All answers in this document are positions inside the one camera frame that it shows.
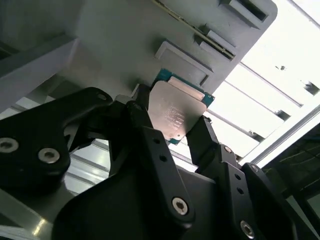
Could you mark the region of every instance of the black metal bracket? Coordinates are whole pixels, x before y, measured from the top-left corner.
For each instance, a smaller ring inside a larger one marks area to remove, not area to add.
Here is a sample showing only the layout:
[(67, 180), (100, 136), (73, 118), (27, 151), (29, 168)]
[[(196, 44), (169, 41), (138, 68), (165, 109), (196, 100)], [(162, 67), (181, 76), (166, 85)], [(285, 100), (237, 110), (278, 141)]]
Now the black metal bracket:
[[(186, 137), (192, 162), (198, 165), (196, 173), (215, 180), (219, 185), (222, 196), (221, 227), (234, 229), (230, 232), (230, 239), (253, 239), (258, 228), (246, 176), (238, 168), (235, 154), (229, 147), (219, 144), (211, 121), (205, 116), (199, 119)], [(250, 229), (244, 231), (244, 225), (250, 226)]]
[(2, 120), (0, 144), (7, 150), (0, 152), (0, 186), (38, 194), (57, 187), (70, 165), (68, 146), (79, 121), (111, 103), (92, 87)]
[(134, 136), (134, 139), (129, 137), (130, 143), (155, 184), (162, 214), (172, 224), (189, 229), (195, 220), (195, 210), (162, 132), (153, 129), (145, 106), (130, 101), (126, 104), (126, 114), (132, 129), (128, 133)]

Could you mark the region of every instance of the screw head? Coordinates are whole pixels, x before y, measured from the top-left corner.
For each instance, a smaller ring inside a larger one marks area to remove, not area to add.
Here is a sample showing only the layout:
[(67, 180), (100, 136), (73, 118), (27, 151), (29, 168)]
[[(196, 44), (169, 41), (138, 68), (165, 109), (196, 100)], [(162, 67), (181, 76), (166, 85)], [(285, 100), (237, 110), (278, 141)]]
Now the screw head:
[(255, 233), (254, 230), (251, 228), (251, 226), (246, 221), (240, 222), (240, 228), (242, 232), (247, 236), (248, 239), (254, 239)]
[(43, 148), (38, 153), (40, 161), (46, 164), (54, 164), (60, 158), (60, 153), (54, 148)]
[(254, 165), (254, 164), (251, 164), (251, 168), (257, 173), (259, 172), (259, 167)]
[(187, 203), (180, 197), (175, 197), (172, 200), (172, 206), (180, 215), (186, 215), (188, 213)]
[(19, 148), (19, 143), (10, 137), (0, 138), (0, 153), (9, 154)]
[(224, 146), (224, 149), (228, 152), (228, 153), (232, 153), (232, 150), (228, 147), (228, 146)]

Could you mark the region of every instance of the bolt hole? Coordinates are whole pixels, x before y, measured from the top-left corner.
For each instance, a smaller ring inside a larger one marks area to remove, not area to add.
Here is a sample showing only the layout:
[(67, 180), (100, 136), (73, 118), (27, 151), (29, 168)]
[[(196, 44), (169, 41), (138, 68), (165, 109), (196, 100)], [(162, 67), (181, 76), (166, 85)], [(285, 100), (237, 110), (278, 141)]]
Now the bolt hole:
[(243, 191), (240, 187), (237, 187), (236, 189), (238, 190), (238, 192), (239, 192), (241, 195), (245, 194), (244, 191)]
[(246, 232), (248, 235), (251, 235), (251, 234), (252, 234), (252, 232), (251, 232), (251, 230), (250, 230), (249, 227), (244, 226), (243, 228), (244, 228), (245, 232)]
[(10, 148), (13, 147), (13, 144), (12, 144), (11, 142), (5, 141), (5, 142), (2, 142), (2, 143), (0, 144), (0, 147), (1, 147), (2, 149), (10, 149)]
[(157, 138), (154, 138), (153, 141), (154, 141), (156, 144), (160, 144), (160, 140), (157, 139)]
[(162, 162), (166, 162), (167, 161), (167, 158), (165, 157), (165, 156), (163, 156), (163, 155), (160, 155), (160, 160), (162, 161)]
[(176, 206), (181, 210), (185, 208), (184, 204), (182, 202), (179, 202), (179, 201), (176, 203)]
[(241, 177), (238, 174), (234, 175), (236, 179), (241, 180)]
[(53, 152), (47, 151), (44, 156), (48, 159), (52, 159), (55, 157), (55, 154)]

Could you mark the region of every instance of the metal frame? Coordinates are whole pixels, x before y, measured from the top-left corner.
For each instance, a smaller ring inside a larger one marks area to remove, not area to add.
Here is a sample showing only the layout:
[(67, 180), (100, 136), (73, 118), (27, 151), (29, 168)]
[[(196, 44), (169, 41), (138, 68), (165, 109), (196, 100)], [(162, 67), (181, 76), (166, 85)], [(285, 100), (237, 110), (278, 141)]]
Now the metal frame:
[(62, 35), (1, 60), (0, 112), (66, 67), (77, 42), (75, 38)]

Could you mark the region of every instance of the metal bar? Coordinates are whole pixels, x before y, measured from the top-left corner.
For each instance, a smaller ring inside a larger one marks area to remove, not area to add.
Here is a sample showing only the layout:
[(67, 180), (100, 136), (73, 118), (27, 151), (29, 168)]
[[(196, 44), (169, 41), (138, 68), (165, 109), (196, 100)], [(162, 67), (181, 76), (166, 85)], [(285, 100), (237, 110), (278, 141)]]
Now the metal bar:
[(95, 146), (95, 147), (97, 147), (97, 148), (99, 148), (99, 149), (102, 149), (102, 150), (104, 150), (104, 151), (109, 152), (109, 146), (106, 145), (106, 144), (104, 144), (104, 143), (102, 143), (102, 142), (100, 142), (100, 141), (95, 140), (95, 141), (92, 143), (92, 145)]
[(0, 112), (9, 108), (72, 59), (78, 41), (62, 35), (0, 61)]
[(248, 137), (252, 138), (252, 139), (255, 139), (249, 132), (247, 132), (246, 130), (242, 129), (241, 127), (235, 125), (234, 123), (230, 122), (229, 120), (225, 119), (224, 117), (216, 114), (215, 112), (213, 112), (212, 110), (210, 109), (207, 109), (206, 110), (209, 114), (215, 116), (217, 119), (220, 119), (221, 121), (225, 122), (226, 124), (230, 125), (231, 127), (237, 129), (238, 131), (242, 132), (243, 134), (247, 135)]
[(19, 224), (32, 236), (42, 240), (51, 239), (52, 223), (48, 222), (33, 209), (26, 206), (7, 192), (0, 189), (0, 213)]
[(254, 101), (255, 103), (257, 103), (258, 105), (260, 105), (261, 107), (263, 107), (264, 109), (266, 109), (268, 112), (272, 113), (273, 115), (276, 115), (278, 117), (277, 114), (275, 114), (274, 111), (270, 110), (269, 108), (267, 108), (265, 105), (261, 104), (260, 102), (258, 102), (257, 100), (253, 99), (251, 96), (249, 96), (248, 94), (246, 94), (244, 91), (240, 90), (239, 88), (237, 88), (236, 86), (234, 86), (233, 84), (231, 84), (228, 81), (225, 81), (226, 84), (229, 84), (231, 87), (233, 87), (234, 89), (236, 89), (237, 91), (239, 91), (240, 93), (242, 93), (243, 95), (245, 95), (246, 97), (248, 97), (249, 99), (251, 99), (252, 101)]
[(282, 143), (284, 143), (287, 139), (289, 139), (293, 134), (295, 134), (299, 129), (301, 129), (305, 124), (307, 124), (311, 119), (313, 119), (316, 115), (320, 113), (320, 105), (316, 107), (313, 111), (311, 111), (308, 115), (306, 115), (301, 121), (295, 124), (289, 131), (283, 134), (280, 138), (278, 138), (273, 144), (271, 144), (268, 148), (266, 148), (262, 153), (260, 153), (253, 161), (253, 164), (259, 163), (262, 159), (264, 159), (267, 155), (269, 155), (272, 151), (274, 151), (277, 147), (279, 147)]
[(250, 73), (254, 74), (256, 77), (258, 77), (261, 81), (264, 81), (266, 84), (268, 84), (272, 89), (274, 89), (275, 91), (277, 91), (278, 93), (280, 93), (282, 96), (284, 96), (285, 98), (287, 98), (288, 100), (290, 100), (291, 102), (293, 102), (295, 105), (297, 105), (299, 108), (302, 106), (299, 102), (297, 102), (296, 100), (294, 100), (292, 97), (290, 97), (289, 95), (285, 94), (283, 91), (281, 91), (279, 88), (277, 88), (275, 85), (273, 85), (271, 82), (269, 82), (268, 80), (266, 80), (263, 76), (261, 76), (260, 74), (258, 74), (257, 72), (255, 72), (254, 70), (252, 70), (250, 67), (248, 67), (247, 65), (245, 65), (243, 62), (239, 62), (239, 65), (244, 67), (245, 69), (247, 69)]
[(298, 4), (295, 3), (293, 0), (287, 0), (291, 5), (295, 7), (295, 9), (301, 13), (303, 16), (305, 16), (311, 23), (313, 23), (319, 30), (320, 30), (320, 24), (313, 19), (312, 16), (310, 16), (305, 10), (303, 10)]
[(109, 173), (109, 169), (107, 169), (106, 167), (101, 166), (100, 164), (97, 164), (97, 163), (95, 163), (95, 162), (93, 162), (93, 161), (90, 161), (90, 160), (88, 160), (88, 159), (85, 159), (85, 158), (83, 158), (83, 157), (81, 157), (81, 156), (78, 156), (78, 155), (76, 155), (76, 154), (72, 154), (70, 157), (71, 157), (71, 159), (75, 159), (75, 160), (77, 160), (78, 162), (81, 162), (81, 163), (83, 163), (83, 164), (86, 164), (86, 165), (88, 165), (88, 166), (90, 166), (90, 167), (92, 167), (92, 168), (95, 168), (95, 169), (104, 171), (104, 172), (106, 172), (106, 173)]
[(78, 180), (78, 181), (80, 181), (80, 182), (83, 182), (83, 183), (85, 183), (85, 184), (91, 185), (91, 186), (96, 185), (95, 182), (90, 181), (90, 180), (88, 180), (88, 179), (86, 179), (86, 178), (84, 178), (84, 177), (75, 175), (75, 174), (73, 174), (73, 173), (70, 173), (70, 172), (68, 172), (68, 171), (65, 173), (65, 175), (68, 176), (68, 177), (70, 177), (70, 178), (73, 178), (73, 179), (75, 179), (75, 180)]

